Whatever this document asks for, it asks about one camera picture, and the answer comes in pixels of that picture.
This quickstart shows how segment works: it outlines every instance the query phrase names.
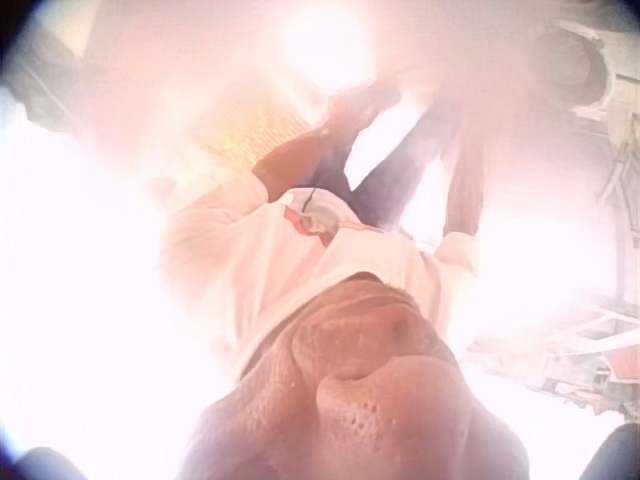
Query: person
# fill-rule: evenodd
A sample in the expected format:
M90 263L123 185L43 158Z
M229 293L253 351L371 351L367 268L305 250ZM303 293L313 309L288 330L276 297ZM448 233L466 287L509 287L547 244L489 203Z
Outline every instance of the person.
M351 190L355 138L397 101L382 82L338 95L320 128L252 171L221 167L171 212L167 282L237 379L198 420L180 480L528 478L446 343L477 272L486 128L443 93ZM458 137L426 254L397 222Z

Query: sleeve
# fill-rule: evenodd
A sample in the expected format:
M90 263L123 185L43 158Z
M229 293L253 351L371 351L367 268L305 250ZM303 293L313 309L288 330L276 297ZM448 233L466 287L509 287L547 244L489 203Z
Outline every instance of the sleeve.
M440 273L436 330L457 354L471 344L477 332L472 310L480 258L478 241L464 233L450 233L434 256Z
M168 200L162 239L162 269L167 285L188 308L233 255L232 229L267 203L266 187L249 170L234 168L204 152L209 162L197 181L179 184Z

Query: white shirt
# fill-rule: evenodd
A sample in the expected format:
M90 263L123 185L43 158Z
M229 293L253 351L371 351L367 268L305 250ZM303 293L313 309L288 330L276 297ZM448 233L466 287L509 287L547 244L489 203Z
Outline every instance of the white shirt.
M225 369L238 378L280 322L359 272L411 294L450 342L453 310L476 276L475 239L452 233L426 255L400 233L362 225L328 191L316 190L301 213L311 190L290 190L268 203L251 172L220 164L210 179L170 199L167 278L188 299Z

